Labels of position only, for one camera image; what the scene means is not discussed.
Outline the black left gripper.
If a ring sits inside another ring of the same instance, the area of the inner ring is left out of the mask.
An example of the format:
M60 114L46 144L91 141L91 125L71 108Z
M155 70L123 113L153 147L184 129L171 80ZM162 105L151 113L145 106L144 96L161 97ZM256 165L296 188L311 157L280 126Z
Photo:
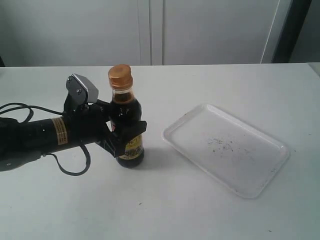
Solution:
M140 120L133 125L120 125L114 131L107 126L111 104L98 99L93 104L77 105L68 94L63 104L62 120L66 130L63 147L99 143L99 146L114 158L125 154L126 145L144 133L147 122Z

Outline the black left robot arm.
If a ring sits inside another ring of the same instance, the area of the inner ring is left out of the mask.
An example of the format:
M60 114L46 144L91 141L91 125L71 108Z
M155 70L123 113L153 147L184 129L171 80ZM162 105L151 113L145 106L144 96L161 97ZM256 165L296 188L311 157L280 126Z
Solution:
M70 176L80 176L88 171L91 156L87 144L96 143L114 158L125 153L126 145L135 137L144 133L147 122L136 120L128 125L120 125L115 130L107 126L112 106L109 102L97 100L77 103L70 95L66 97L63 112L56 118L32 121L34 109L46 109L40 106L13 103L13 110L28 109L29 114L22 122L17 119L0 119L0 170L14 170L41 157L54 156L56 152L75 147L81 148L85 156L85 168L80 172L59 169Z

